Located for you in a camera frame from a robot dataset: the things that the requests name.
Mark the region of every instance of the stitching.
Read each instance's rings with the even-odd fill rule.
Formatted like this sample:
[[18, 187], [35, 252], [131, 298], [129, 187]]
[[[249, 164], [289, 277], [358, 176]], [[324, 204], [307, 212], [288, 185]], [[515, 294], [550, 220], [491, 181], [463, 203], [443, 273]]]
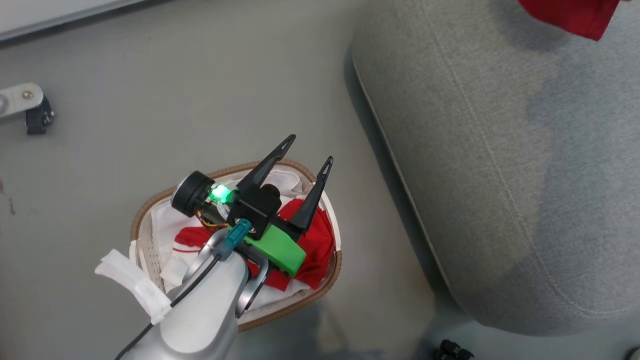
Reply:
[[[424, 4], [421, 4], [422, 7], [422, 11], [424, 13], [427, 13], [426, 9], [424, 8]], [[500, 189], [500, 196], [502, 197], [502, 200], [504, 201], [507, 210], [509, 211], [509, 214], [511, 215], [511, 217], [514, 219], [515, 224], [517, 225], [517, 229], [518, 232], [520, 233], [520, 240], [524, 243], [525, 246], [527, 245], [531, 245], [531, 248], [533, 249], [533, 253], [534, 253], [534, 259], [535, 259], [535, 264], [538, 267], [542, 267], [543, 270], [543, 274], [545, 276], [545, 280], [547, 280], [547, 286], [550, 286], [550, 289], [553, 291], [553, 293], [555, 293], [556, 295], [559, 295], [561, 297], [562, 300], [564, 300], [565, 302], [567, 302], [568, 304], [565, 304], [562, 301], [559, 301], [560, 304], [562, 304], [564, 307], [566, 307], [567, 309], [571, 310], [571, 311], [575, 311], [576, 309], [578, 309], [579, 311], [583, 311], [589, 314], [598, 314], [599, 316], [592, 316], [592, 315], [588, 315], [588, 314], [580, 314], [583, 317], [586, 318], [604, 318], [607, 317], [606, 315], [615, 315], [624, 311], [628, 311], [629, 309], [633, 309], [635, 307], [637, 307], [638, 305], [635, 306], [630, 306], [630, 307], [626, 307], [623, 309], [619, 309], [619, 310], [613, 310], [613, 311], [594, 311], [594, 310], [588, 310], [588, 309], [584, 309], [583, 307], [580, 307], [578, 304], [572, 302], [559, 288], [559, 286], [556, 284], [556, 282], [553, 280], [553, 278], [551, 277], [551, 274], [549, 273], [549, 270], [546, 266], [546, 264], [544, 263], [544, 261], [541, 259], [540, 254], [538, 253], [538, 250], [535, 246], [535, 243], [533, 242], [531, 235], [529, 233], [529, 229], [527, 228], [526, 223], [524, 222], [522, 215], [520, 213], [520, 210], [518, 209], [518, 206], [515, 203], [515, 200], [513, 198], [513, 195], [511, 194], [511, 190], [509, 189], [509, 186], [507, 185], [504, 177], [502, 176], [502, 172], [500, 171], [500, 167], [497, 164], [497, 161], [495, 160], [495, 156], [493, 155], [493, 151], [491, 149], [491, 147], [489, 146], [489, 143], [486, 139], [486, 135], [483, 131], [483, 127], [480, 124], [480, 120], [478, 119], [473, 107], [471, 106], [471, 102], [468, 99], [468, 96], [466, 94], [466, 92], [464, 91], [463, 87], [462, 87], [462, 82], [460, 81], [460, 78], [457, 74], [457, 72], [455, 71], [454, 67], [452, 66], [451, 62], [449, 61], [449, 59], [444, 55], [444, 50], [442, 45], [440, 44], [440, 41], [438, 39], [438, 37], [435, 35], [435, 31], [433, 29], [433, 26], [431, 24], [431, 21], [428, 19], [428, 17], [425, 17], [426, 20], [426, 24], [429, 27], [429, 32], [431, 33], [431, 38], [433, 39], [434, 43], [436, 44], [436, 46], [438, 47], [438, 55], [441, 58], [441, 60], [444, 61], [445, 67], [449, 70], [449, 72], [451, 73], [453, 80], [455, 80], [455, 82], [453, 82], [451, 79], [449, 79], [451, 85], [454, 86], [454, 88], [457, 89], [458, 93], [462, 96], [462, 98], [465, 101], [465, 105], [467, 107], [467, 110], [469, 111], [470, 115], [471, 115], [471, 119], [473, 119], [475, 121], [475, 126], [473, 125], [473, 123], [471, 123], [472, 127], [471, 129], [473, 131], [477, 131], [480, 134], [480, 137], [482, 139], [482, 145], [484, 145], [484, 149], [486, 151], [487, 156], [489, 157], [490, 160], [490, 165], [492, 166], [492, 172], [493, 175], [496, 177], [496, 184], [498, 186], [498, 188]]]

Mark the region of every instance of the metal bracket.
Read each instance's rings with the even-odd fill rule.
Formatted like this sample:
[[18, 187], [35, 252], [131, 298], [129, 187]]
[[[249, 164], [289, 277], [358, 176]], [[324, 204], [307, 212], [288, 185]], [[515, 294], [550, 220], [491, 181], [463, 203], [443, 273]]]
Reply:
[[24, 111], [27, 135], [40, 135], [53, 122], [55, 113], [42, 89], [34, 83], [24, 83], [0, 90], [0, 118]]

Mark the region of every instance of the gray sofa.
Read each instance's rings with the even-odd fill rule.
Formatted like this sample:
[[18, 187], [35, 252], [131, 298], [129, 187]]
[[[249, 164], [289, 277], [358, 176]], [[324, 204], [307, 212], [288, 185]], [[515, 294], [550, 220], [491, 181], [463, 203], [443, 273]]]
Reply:
[[374, 0], [353, 61], [449, 289], [531, 335], [640, 313], [640, 4], [600, 42], [517, 0]]

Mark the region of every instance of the black cable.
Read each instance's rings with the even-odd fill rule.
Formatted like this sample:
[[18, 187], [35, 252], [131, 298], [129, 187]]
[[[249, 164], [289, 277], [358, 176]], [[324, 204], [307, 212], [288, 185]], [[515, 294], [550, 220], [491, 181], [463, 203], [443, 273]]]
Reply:
[[[218, 263], [218, 261], [220, 260], [221, 255], [217, 254], [213, 257], [213, 260], [211, 261], [211, 263], [209, 265], [207, 265], [207, 267], [204, 269], [204, 271], [202, 272], [202, 274], [200, 274], [192, 283], [191, 285], [189, 285], [182, 293], [180, 293], [180, 295], [178, 295], [177, 298], [175, 298], [174, 301], [171, 302], [171, 307], [175, 307], [180, 301], [182, 301], [182, 299], [184, 299], [185, 296], [189, 295], [189, 293], [195, 289], [196, 286], [198, 286], [198, 284], [200, 284], [200, 282], [204, 279], [205, 276], [207, 276], [207, 274], [211, 271], [211, 269], [213, 269], [214, 266], [216, 266], [216, 264]], [[129, 350], [131, 350], [131, 348], [137, 344], [140, 339], [142, 339], [145, 335], [147, 335], [147, 333], [149, 332], [149, 330], [151, 330], [151, 328], [154, 326], [154, 324], [149, 323], [149, 325], [147, 325], [147, 327], [142, 330], [142, 332], [140, 332], [138, 334], [138, 336], [136, 336], [127, 346], [125, 346], [122, 351], [118, 354], [118, 356], [116, 356], [115, 360], [120, 360], [126, 353], [129, 352]]]

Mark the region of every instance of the red cloth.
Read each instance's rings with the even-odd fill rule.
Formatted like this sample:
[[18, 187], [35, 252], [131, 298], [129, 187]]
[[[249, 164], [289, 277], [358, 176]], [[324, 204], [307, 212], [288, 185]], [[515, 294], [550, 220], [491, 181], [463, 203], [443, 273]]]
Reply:
[[[300, 209], [302, 202], [300, 199], [294, 199], [286, 204], [278, 214], [284, 220], [289, 221], [293, 214]], [[300, 270], [298, 270], [295, 279], [304, 282], [315, 290], [320, 285], [322, 279], [324, 279], [326, 271], [329, 268], [331, 255], [335, 250], [335, 240], [333, 239], [331, 222], [324, 210], [316, 209], [311, 227], [307, 233], [300, 236], [298, 245], [307, 253], [307, 257], [304, 262], [302, 262], [302, 266]], [[253, 263], [248, 263], [248, 265], [251, 274], [253, 276], [258, 275], [258, 266]], [[269, 274], [264, 284], [285, 291], [290, 280], [290, 277], [280, 271], [274, 270]]]
[[519, 0], [538, 20], [600, 40], [620, 0]]

